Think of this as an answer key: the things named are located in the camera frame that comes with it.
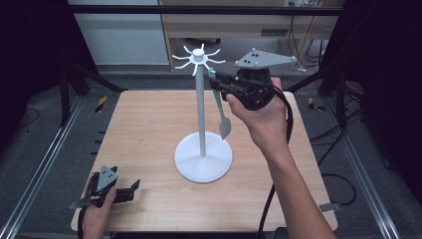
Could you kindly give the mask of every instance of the person's left hand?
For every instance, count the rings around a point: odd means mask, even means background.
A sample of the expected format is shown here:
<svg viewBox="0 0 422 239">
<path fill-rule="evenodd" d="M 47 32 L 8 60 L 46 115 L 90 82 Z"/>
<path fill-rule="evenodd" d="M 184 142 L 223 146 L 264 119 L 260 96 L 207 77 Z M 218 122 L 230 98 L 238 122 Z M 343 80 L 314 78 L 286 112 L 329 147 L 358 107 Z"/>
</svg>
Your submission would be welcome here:
<svg viewBox="0 0 422 239">
<path fill-rule="evenodd" d="M 84 216 L 84 239 L 100 239 L 106 231 L 109 214 L 115 199 L 115 187 L 109 189 L 102 207 L 90 205 Z"/>
</svg>

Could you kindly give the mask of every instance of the white circular base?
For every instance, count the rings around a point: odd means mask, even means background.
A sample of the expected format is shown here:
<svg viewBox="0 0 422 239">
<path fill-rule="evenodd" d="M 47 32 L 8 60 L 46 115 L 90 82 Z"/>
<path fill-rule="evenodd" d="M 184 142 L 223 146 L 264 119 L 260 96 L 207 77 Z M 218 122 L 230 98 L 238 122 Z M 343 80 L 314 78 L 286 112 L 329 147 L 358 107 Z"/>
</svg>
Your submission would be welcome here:
<svg viewBox="0 0 422 239">
<path fill-rule="evenodd" d="M 214 132 L 205 132 L 205 157 L 201 156 L 199 132 L 185 136 L 177 144 L 174 161 L 187 179 L 207 183 L 224 176 L 232 165 L 233 152 L 227 140 Z"/>
</svg>

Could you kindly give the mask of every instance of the person's right hand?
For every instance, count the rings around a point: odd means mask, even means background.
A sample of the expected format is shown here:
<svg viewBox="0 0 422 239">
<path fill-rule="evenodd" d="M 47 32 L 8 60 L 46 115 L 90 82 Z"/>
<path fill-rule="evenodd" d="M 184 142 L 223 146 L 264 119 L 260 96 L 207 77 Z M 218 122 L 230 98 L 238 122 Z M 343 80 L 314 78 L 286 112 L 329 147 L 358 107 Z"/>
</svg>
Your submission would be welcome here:
<svg viewBox="0 0 422 239">
<path fill-rule="evenodd" d="M 282 88 L 281 80 L 273 78 L 273 84 Z M 233 115 L 242 120 L 249 130 L 252 141 L 261 150 L 264 157 L 274 158 L 274 153 L 288 146 L 286 106 L 277 97 L 262 109 L 249 111 L 233 95 L 227 95 Z"/>
</svg>

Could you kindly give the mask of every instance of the wooden tabletop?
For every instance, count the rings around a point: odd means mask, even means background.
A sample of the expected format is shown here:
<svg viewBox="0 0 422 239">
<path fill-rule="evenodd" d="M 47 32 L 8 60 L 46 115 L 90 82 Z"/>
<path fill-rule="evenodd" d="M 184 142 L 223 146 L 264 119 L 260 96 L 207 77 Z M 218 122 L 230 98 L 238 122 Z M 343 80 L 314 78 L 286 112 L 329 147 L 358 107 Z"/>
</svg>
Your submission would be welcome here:
<svg viewBox="0 0 422 239">
<path fill-rule="evenodd" d="M 329 203 L 317 162 L 295 97 L 286 93 L 294 111 L 290 148 L 317 205 Z M 233 150 L 230 170 L 219 180 L 198 184 L 182 176 L 174 163 L 181 139 L 198 131 L 196 92 L 126 91 L 117 102 L 92 172 L 102 165 L 118 167 L 117 188 L 140 186 L 130 202 L 113 206 L 107 231 L 257 231 L 272 186 L 261 152 L 245 125 L 224 112 L 232 122 L 226 138 Z M 210 91 L 205 92 L 205 128 L 219 133 L 220 116 Z M 77 230 L 79 211 L 72 220 Z M 332 211 L 323 214 L 337 227 Z M 286 226 L 277 195 L 265 231 Z"/>
</svg>

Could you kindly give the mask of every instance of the gray bracket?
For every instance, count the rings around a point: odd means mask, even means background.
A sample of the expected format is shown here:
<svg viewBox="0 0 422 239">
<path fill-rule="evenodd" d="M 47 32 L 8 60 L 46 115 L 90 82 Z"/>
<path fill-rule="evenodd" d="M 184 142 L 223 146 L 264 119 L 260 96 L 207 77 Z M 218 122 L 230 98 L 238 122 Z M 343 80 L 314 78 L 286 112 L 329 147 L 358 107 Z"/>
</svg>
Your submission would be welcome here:
<svg viewBox="0 0 422 239">
<path fill-rule="evenodd" d="M 251 52 L 246 54 L 246 56 L 235 62 L 235 67 L 260 70 L 275 65 L 294 63 L 296 60 L 296 57 L 287 57 L 274 53 L 263 52 L 253 48 Z"/>
<path fill-rule="evenodd" d="M 319 209 L 321 212 L 327 212 L 327 211 L 339 211 L 342 209 L 341 205 L 339 203 L 326 203 L 319 206 Z"/>
<path fill-rule="evenodd" d="M 114 183 L 118 179 L 118 174 L 106 166 L 102 166 L 100 172 L 99 184 L 96 191 L 99 192 L 104 188 L 108 187 L 111 183 Z"/>
</svg>

